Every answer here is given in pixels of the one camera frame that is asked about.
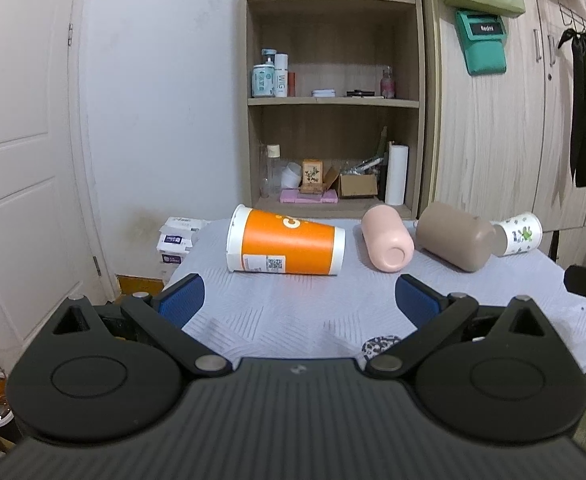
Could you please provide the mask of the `teal pump bottle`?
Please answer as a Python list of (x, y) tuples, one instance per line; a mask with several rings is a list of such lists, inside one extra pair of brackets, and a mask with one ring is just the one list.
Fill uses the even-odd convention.
[(276, 93), (276, 49), (263, 48), (261, 50), (261, 63), (256, 64), (250, 74), (250, 95), (253, 98), (272, 98)]

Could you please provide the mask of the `wooden floral box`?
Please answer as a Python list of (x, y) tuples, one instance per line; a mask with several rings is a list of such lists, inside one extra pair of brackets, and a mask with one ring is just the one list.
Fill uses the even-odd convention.
[(302, 161), (302, 183), (300, 190), (304, 194), (320, 194), (323, 192), (323, 162), (320, 159), (304, 159)]

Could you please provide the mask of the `red small bottle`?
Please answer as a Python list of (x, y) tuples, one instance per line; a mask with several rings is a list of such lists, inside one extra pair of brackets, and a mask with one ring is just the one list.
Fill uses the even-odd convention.
[(294, 72), (287, 73), (287, 96), (289, 98), (296, 96), (296, 74)]

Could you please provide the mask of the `grey patterned tablecloth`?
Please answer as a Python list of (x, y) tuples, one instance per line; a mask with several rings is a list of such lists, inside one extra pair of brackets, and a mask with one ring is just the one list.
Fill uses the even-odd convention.
[[(203, 307), (182, 330), (231, 362), (362, 359), (375, 338), (406, 338), (415, 327), (396, 306), (396, 275), (372, 266), (357, 221), (336, 224), (346, 234), (342, 270), (312, 276), (230, 272), (229, 223), (210, 222), (171, 278), (196, 273), (205, 285)], [(416, 252), (405, 271), (442, 295), (465, 292), (484, 306), (532, 297), (586, 372), (586, 298), (566, 292), (563, 270), (539, 250), (492, 257), (475, 273)]]

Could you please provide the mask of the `pink tumbler cup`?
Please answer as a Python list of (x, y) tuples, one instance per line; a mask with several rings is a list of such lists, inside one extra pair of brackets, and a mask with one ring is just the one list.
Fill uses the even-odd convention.
[(382, 272), (396, 273), (410, 263), (414, 241), (395, 208), (381, 204), (362, 217), (361, 232), (371, 263)]

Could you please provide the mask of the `pink small bottle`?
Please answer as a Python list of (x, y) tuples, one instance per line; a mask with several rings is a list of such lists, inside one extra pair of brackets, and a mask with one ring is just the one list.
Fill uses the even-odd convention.
[(380, 87), (382, 98), (393, 99), (396, 96), (394, 73), (390, 66), (385, 66), (382, 70)]

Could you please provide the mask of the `white tube bottle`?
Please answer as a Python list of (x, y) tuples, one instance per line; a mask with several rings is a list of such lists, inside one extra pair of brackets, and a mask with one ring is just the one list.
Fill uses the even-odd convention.
[(288, 56), (278, 52), (274, 57), (274, 96), (286, 98), (288, 96)]

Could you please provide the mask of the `white tissue pack stack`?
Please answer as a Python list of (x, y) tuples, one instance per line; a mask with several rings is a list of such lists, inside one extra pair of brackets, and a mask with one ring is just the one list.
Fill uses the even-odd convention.
[(169, 217), (159, 229), (156, 250), (160, 258), (160, 274), (167, 285), (193, 249), (198, 232), (208, 226), (209, 221), (184, 217)]

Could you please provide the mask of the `white small cup on shelf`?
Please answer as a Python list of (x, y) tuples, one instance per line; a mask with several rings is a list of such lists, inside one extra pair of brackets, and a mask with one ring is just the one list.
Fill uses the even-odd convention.
[(297, 162), (288, 162), (281, 172), (281, 188), (292, 190), (302, 183), (302, 166)]

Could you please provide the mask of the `orange white paper cup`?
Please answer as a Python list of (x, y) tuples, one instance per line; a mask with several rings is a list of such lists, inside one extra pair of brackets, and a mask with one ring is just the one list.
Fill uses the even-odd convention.
[(227, 268), (334, 276), (342, 270), (345, 245), (345, 230), (337, 226), (238, 205), (227, 234)]

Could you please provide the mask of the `white paper towel roll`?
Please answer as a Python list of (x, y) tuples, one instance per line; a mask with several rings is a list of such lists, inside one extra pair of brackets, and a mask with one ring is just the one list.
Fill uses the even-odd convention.
[(390, 206), (404, 204), (408, 175), (409, 148), (390, 142), (387, 157), (385, 203)]

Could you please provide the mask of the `black ribbon bow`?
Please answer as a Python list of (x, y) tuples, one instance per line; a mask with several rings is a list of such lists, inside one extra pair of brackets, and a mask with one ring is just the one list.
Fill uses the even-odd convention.
[(570, 126), (570, 176), (576, 188), (586, 188), (586, 32), (568, 28), (558, 42), (570, 43), (573, 55), (573, 110)]

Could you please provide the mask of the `wooden shelf unit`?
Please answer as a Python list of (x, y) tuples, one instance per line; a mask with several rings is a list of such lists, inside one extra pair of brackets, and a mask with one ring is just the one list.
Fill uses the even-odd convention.
[[(419, 211), (426, 115), (422, 0), (238, 0), (242, 203), (310, 218), (360, 218), (374, 197), (337, 204), (281, 204), (260, 196), (261, 145), (284, 160), (320, 159), (326, 169), (372, 157), (390, 142), (409, 148), (404, 218)], [(296, 96), (253, 98), (261, 50), (288, 56)], [(381, 97), (393, 69), (396, 96)]]

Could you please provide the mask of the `taupe tumbler cup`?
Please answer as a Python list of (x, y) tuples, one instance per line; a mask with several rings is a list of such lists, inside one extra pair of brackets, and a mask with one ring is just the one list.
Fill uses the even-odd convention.
[(418, 245), (431, 254), (473, 273), (490, 258), (496, 231), (483, 218), (434, 202), (420, 215), (415, 237)]

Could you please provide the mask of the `light wood wardrobe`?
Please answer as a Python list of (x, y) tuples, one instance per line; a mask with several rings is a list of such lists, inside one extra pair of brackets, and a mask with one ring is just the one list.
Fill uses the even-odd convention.
[(586, 188), (570, 176), (573, 59), (586, 0), (524, 0), (504, 23), (506, 71), (471, 75), (444, 0), (422, 0), (427, 115), (420, 202), (488, 220), (531, 211), (560, 266), (586, 264)]

